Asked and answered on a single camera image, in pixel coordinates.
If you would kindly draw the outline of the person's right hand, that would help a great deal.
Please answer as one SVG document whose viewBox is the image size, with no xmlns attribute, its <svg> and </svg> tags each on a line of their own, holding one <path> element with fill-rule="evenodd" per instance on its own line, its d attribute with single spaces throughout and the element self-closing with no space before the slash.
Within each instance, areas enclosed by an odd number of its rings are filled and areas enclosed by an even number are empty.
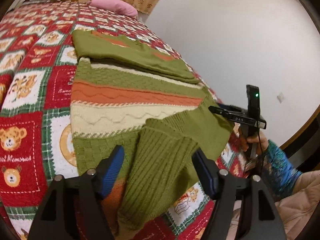
<svg viewBox="0 0 320 240">
<path fill-rule="evenodd" d="M 240 124 L 235 123 L 233 132 L 236 136 L 235 144 L 240 152 L 243 153 L 246 160 L 251 160 L 251 150 L 249 149 L 250 145 L 256 145 L 254 156 L 256 155 L 266 155 L 267 148 L 269 146 L 268 139 L 265 137 L 262 131 L 259 134 L 255 134 L 250 137 L 244 136 Z"/>
</svg>

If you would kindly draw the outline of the blue patterned sleeve forearm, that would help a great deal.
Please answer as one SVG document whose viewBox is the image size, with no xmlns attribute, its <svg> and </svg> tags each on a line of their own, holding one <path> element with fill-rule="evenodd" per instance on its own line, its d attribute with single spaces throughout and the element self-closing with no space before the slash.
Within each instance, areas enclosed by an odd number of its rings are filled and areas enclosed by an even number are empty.
<svg viewBox="0 0 320 240">
<path fill-rule="evenodd" d="M 265 151 L 262 178 L 274 196 L 283 199 L 293 193 L 296 181 L 302 175 L 289 161 L 286 154 L 272 141 Z"/>
</svg>

